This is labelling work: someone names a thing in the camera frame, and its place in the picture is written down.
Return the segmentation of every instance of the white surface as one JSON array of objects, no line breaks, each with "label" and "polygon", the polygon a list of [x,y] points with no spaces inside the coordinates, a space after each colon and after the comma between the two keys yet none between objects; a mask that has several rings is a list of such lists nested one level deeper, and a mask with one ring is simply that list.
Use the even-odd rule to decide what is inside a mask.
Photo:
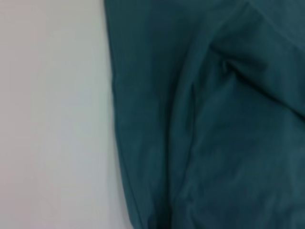
[{"label": "white surface", "polygon": [[100,0],[0,0],[0,228],[131,228]]}]

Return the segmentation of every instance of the teal shirt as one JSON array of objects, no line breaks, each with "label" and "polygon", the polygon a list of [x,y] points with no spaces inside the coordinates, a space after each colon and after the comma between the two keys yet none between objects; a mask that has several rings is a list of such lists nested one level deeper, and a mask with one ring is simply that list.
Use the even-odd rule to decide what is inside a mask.
[{"label": "teal shirt", "polygon": [[105,7],[134,228],[305,228],[305,2]]}]

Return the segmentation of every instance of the teal fabric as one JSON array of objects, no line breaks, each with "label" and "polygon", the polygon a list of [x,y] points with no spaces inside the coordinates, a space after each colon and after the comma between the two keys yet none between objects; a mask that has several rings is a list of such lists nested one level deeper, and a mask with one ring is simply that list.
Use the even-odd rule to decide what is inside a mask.
[{"label": "teal fabric", "polygon": [[305,229],[305,2],[105,0],[135,229]]}]

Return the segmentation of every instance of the white background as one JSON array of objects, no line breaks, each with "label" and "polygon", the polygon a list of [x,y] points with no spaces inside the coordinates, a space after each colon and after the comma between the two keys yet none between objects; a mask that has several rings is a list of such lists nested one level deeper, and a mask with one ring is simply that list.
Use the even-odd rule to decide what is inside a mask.
[{"label": "white background", "polygon": [[101,0],[0,0],[0,228],[130,229]]}]

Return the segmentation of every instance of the white wall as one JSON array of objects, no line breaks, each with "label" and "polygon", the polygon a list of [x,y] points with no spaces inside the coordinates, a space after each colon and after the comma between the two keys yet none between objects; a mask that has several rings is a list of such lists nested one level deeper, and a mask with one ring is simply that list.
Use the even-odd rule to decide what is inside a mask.
[{"label": "white wall", "polygon": [[131,228],[100,0],[0,0],[0,228]]}]

